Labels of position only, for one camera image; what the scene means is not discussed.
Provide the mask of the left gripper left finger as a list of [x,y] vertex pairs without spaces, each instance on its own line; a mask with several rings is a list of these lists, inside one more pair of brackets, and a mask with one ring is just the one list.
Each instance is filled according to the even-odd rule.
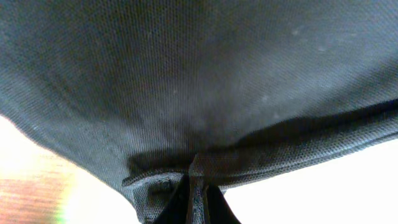
[[152,224],[186,224],[190,198],[190,181],[183,176],[171,199]]

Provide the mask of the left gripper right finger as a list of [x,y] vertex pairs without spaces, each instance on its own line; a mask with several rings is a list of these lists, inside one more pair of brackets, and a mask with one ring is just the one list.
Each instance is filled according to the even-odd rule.
[[239,223],[220,189],[220,161],[220,157],[196,155],[190,164],[189,223]]

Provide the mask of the black t-shirt with logo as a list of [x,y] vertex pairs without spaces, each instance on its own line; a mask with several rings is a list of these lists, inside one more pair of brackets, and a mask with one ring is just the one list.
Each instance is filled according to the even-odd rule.
[[1,114],[141,223],[397,137],[396,1],[2,1]]

